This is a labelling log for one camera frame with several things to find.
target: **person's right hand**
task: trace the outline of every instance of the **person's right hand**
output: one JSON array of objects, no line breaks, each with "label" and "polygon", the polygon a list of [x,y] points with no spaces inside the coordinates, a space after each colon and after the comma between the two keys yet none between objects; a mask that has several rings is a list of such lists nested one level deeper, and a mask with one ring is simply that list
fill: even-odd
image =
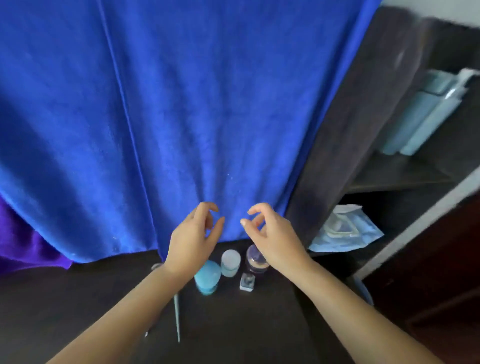
[{"label": "person's right hand", "polygon": [[[277,214],[267,203],[257,204],[248,210],[249,215],[257,213],[260,214],[252,221],[243,218],[240,223],[268,264],[289,278],[289,273],[302,269],[311,259],[290,221]],[[264,221],[265,226],[258,230]]]}]

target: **small bottle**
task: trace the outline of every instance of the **small bottle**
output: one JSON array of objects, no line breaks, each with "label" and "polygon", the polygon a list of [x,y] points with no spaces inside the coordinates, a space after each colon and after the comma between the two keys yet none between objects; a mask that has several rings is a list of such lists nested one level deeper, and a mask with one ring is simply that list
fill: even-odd
[{"label": "small bottle", "polygon": [[257,249],[255,244],[251,245],[247,250],[247,267],[252,273],[265,273],[270,265]]}]

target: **white strip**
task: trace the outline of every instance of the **white strip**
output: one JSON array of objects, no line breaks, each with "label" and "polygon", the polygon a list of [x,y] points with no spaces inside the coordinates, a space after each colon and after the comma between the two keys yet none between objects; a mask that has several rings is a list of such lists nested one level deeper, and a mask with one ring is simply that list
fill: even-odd
[{"label": "white strip", "polygon": [[474,194],[480,188],[480,167],[474,170],[467,178],[459,183],[453,190],[433,205],[427,212],[420,216],[403,233],[393,239],[381,252],[370,259],[360,268],[353,277],[363,280],[368,275],[382,266],[395,253],[403,249],[409,242],[420,235],[435,221],[457,206],[464,198]]}]

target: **person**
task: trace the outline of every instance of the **person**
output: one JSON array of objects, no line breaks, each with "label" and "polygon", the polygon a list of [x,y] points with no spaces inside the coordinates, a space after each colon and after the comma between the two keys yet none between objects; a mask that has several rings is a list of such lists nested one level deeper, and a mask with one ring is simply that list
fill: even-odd
[{"label": "person", "polygon": [[[214,203],[202,202],[174,230],[164,265],[48,363],[125,363],[173,296],[213,252],[225,218],[213,224]],[[441,363],[423,345],[369,306],[305,251],[292,225],[268,204],[253,206],[240,223],[267,262],[315,304],[357,364]]]}]

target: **dark table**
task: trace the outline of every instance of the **dark table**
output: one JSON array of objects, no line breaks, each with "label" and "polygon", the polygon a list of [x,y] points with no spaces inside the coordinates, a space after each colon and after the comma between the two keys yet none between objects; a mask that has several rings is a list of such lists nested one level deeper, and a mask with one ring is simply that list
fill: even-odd
[{"label": "dark table", "polygon": [[[219,244],[210,257],[248,241]],[[44,363],[135,287],[159,258],[156,252],[122,255],[60,268],[0,277],[0,355],[3,363]],[[270,269],[253,292],[233,278],[202,296],[192,280],[180,292],[181,343],[173,301],[142,339],[133,363],[317,363],[309,328],[293,286]]]}]

